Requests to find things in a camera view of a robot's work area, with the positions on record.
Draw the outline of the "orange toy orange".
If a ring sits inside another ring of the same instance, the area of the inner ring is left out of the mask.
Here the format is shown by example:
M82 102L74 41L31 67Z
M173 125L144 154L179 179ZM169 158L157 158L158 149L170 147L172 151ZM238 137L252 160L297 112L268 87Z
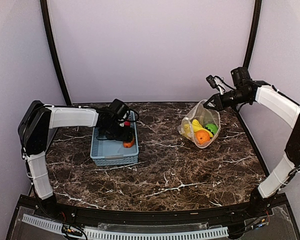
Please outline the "orange toy orange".
M195 142L203 145L211 140L210 134L205 130L199 130L195 133Z

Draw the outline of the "green toy watermelon ball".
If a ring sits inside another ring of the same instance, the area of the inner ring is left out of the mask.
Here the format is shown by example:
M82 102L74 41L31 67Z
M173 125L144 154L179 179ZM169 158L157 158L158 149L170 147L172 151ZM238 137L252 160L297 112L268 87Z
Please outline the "green toy watermelon ball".
M204 128L205 128L206 130L208 130L210 133L212 133L213 136L214 136L214 135L218 132L218 130L219 130L218 126L217 126L216 124L214 124L214 123L208 123L208 124L206 124L206 125L204 126Z

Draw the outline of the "clear dotted zip bag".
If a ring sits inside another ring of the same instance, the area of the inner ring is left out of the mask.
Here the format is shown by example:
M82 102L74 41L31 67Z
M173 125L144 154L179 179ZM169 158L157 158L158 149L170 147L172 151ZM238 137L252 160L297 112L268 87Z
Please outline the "clear dotted zip bag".
M181 120L177 130L180 135L192 141L198 148L205 149L218 137L221 118L218 111L204 106L207 99L198 102Z

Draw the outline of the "yellow toy banana bunch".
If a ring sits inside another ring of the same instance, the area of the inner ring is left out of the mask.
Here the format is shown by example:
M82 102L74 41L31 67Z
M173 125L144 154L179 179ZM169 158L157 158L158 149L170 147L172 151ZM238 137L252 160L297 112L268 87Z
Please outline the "yellow toy banana bunch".
M191 124L192 124L194 133L197 133L198 131L205 131L209 134L210 138L213 137L212 133L209 132L207 129L205 129L197 119L194 119Z

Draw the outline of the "left black frame post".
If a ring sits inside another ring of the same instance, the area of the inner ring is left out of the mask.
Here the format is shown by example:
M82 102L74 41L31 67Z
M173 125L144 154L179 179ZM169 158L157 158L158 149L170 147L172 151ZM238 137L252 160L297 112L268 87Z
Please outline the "left black frame post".
M62 68L61 68L61 64L59 61L59 56L57 53L57 48L56 48L56 44L55 44L55 40L54 40L54 34L53 34L50 13L49 13L49 8L48 8L48 1L40 0L39 2L40 2L43 25L44 25L44 29L45 29L45 35L46 35L52 63L54 66L55 74L57 77L57 81L58 81L65 104L67 106L71 106L72 101L71 101L69 91L66 86L66 81L63 76L63 72L62 72Z

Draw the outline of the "black front rail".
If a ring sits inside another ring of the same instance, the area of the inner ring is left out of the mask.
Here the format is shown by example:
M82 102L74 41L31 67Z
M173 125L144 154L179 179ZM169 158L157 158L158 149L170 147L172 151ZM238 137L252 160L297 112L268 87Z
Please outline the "black front rail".
M271 225L280 228L294 226L296 221L287 196L282 193L271 200L271 204L264 210L250 216L246 210L248 202L214 208L181 210L181 211L119 211L79 207L67 204L56 204L60 214L58 221L65 220L67 224L75 226L97 226L99 223L163 226L208 223L210 226L222 225L238 230L249 224L257 217L265 216Z

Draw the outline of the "green toy mango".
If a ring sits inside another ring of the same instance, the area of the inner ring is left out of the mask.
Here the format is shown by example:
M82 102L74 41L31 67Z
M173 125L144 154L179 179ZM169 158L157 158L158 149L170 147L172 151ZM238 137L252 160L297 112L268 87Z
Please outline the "green toy mango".
M128 148L131 148L134 144L135 144L135 138L133 137L130 142L124 141L123 147L128 149Z

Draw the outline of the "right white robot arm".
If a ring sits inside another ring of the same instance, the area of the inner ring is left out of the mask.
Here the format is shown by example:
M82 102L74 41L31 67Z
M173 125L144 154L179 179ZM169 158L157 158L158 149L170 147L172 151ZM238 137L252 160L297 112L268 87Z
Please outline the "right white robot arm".
M231 71L234 88L220 90L212 95L204 107L222 111L228 107L239 110L239 105L256 103L265 110L261 114L260 133L267 134L265 142L278 148L285 143L282 159L273 163L269 176L257 187L256 193L263 199L272 197L288 185L300 171L300 104L284 95L273 85L263 80L253 80L247 67Z

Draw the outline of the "blue perforated plastic basket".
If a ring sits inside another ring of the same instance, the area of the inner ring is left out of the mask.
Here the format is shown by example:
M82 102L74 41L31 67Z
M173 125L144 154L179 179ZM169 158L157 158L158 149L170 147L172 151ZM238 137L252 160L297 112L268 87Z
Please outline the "blue perforated plastic basket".
M134 130L135 143L131 148L123 146L124 141L110 140L105 137L108 130L118 120L123 119L129 109L112 110L110 107L99 109L97 125L93 129L90 158L98 167L128 165L138 162L139 146L136 123L131 123Z

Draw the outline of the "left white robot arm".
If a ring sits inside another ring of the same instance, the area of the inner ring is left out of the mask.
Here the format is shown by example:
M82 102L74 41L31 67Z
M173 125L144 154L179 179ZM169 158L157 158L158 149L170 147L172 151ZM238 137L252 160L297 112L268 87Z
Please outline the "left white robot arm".
M50 218L57 218L60 206L51 198L54 191L47 167L47 151L53 134L62 128L97 128L100 137L134 145L137 134L131 126L139 120L139 114L126 103L114 99L102 107L88 105L53 105L34 100L17 128L21 157L27 176L41 203L41 210Z

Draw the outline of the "yellow toy pear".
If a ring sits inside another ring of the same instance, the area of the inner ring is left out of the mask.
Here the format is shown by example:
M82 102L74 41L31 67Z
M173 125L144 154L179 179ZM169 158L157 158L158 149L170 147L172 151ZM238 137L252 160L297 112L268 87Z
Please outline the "yellow toy pear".
M181 135L183 135L184 137L191 139L193 136L193 131L192 131L192 127L186 123L181 127Z

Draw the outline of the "black frame post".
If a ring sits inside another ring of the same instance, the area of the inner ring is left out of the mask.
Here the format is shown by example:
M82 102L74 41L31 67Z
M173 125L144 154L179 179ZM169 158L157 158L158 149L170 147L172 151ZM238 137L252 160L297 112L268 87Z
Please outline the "black frame post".
M253 50L254 50L254 46L255 46L255 41L256 41L258 26L259 26L259 20L260 20L260 15L261 15L261 9L262 9L262 0L255 0L248 42L247 42L247 47L246 47L243 65L242 65L243 67L245 67L247 69L250 66L252 55L253 55Z
M57 81L58 81L65 104L67 106L71 106L72 101L71 101L69 91L66 86L66 81L63 76L63 72L62 72L62 68L61 68L61 64L59 61L59 56L57 53L57 48L56 48L56 44L55 44L55 40L54 40L54 34L53 34L50 13L49 13L49 8L48 8L48 1L40 0L39 2L40 2L43 25L44 25L44 29L45 29L45 35L46 35L52 63L54 66L55 74L57 77Z

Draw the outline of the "right black frame post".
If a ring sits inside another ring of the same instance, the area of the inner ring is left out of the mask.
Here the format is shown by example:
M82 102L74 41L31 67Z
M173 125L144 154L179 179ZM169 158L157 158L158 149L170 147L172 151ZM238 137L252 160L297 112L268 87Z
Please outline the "right black frame post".
M250 66L252 55L253 55L253 50L254 50L254 46L255 46L255 41L256 41L258 26L259 26L259 20L260 20L260 15L261 15L261 9L262 9L262 0L255 0L248 42L247 42L247 47L246 47L243 65L242 65L243 67L245 67L247 69Z

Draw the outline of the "red toy apple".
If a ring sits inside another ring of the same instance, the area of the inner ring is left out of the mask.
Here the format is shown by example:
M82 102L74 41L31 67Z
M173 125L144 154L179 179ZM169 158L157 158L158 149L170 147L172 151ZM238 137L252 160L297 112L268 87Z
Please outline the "red toy apple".
M124 124L123 124L123 126L125 128L130 128L131 127L131 123L129 121L125 121Z

